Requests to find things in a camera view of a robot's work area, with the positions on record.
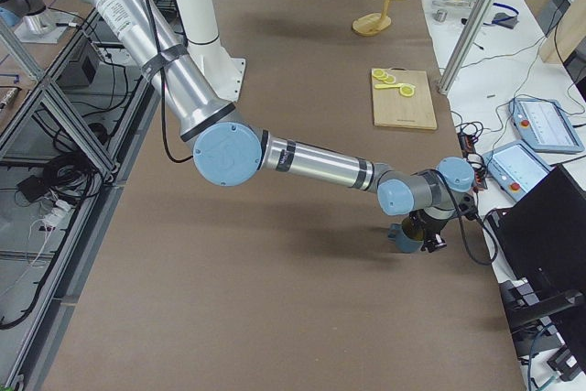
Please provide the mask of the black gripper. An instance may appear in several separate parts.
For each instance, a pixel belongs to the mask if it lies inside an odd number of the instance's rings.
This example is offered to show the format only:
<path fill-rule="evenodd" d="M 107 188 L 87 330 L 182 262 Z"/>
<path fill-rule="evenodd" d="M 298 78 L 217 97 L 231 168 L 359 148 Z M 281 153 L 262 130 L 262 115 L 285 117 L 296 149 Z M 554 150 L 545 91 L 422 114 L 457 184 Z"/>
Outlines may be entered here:
<path fill-rule="evenodd" d="M 433 253 L 445 247 L 445 241 L 440 233 L 448 223 L 450 216 L 439 219 L 428 214 L 425 210 L 413 211 L 409 214 L 410 218 L 416 226 L 419 226 L 423 232 L 423 248 Z"/>

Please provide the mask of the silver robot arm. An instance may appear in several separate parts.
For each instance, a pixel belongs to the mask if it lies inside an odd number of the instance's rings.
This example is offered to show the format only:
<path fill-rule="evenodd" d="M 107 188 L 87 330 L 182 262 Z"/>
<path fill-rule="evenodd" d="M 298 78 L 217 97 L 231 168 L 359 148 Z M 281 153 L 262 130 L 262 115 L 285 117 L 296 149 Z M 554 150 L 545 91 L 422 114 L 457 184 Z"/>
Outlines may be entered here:
<path fill-rule="evenodd" d="M 447 157 L 408 175 L 385 163 L 272 136 L 218 96 L 153 0 L 82 1 L 96 8 L 179 119 L 181 139 L 209 182 L 232 187 L 267 168 L 372 192 L 385 214 L 402 217 L 389 236 L 405 253 L 441 249 L 448 221 L 477 218 L 474 171 L 465 159 Z"/>
<path fill-rule="evenodd" d="M 46 10 L 43 0 L 1 0 L 1 18 L 9 27 L 18 25 L 25 16 L 37 16 Z"/>

